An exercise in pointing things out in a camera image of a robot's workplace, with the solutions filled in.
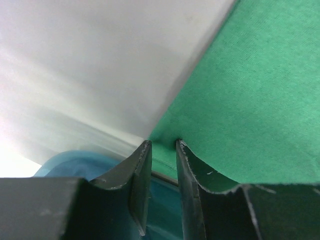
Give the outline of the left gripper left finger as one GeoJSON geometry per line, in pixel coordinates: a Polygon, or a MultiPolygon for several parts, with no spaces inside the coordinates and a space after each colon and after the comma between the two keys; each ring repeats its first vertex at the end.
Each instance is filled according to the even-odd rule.
{"type": "Polygon", "coordinates": [[[2,178],[3,240],[139,240],[146,234],[152,143],[93,180],[2,178]]]}

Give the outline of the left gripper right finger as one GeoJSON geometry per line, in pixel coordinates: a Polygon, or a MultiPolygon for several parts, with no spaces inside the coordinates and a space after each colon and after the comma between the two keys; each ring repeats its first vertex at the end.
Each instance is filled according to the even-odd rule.
{"type": "Polygon", "coordinates": [[[318,183],[238,183],[176,141],[186,240],[317,240],[318,183]]]}

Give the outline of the green t shirt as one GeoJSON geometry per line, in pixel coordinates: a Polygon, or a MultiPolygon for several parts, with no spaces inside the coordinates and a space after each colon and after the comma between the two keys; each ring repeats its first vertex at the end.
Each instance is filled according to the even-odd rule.
{"type": "Polygon", "coordinates": [[[149,138],[172,178],[181,139],[240,183],[318,182],[319,1],[239,0],[149,138]]]}

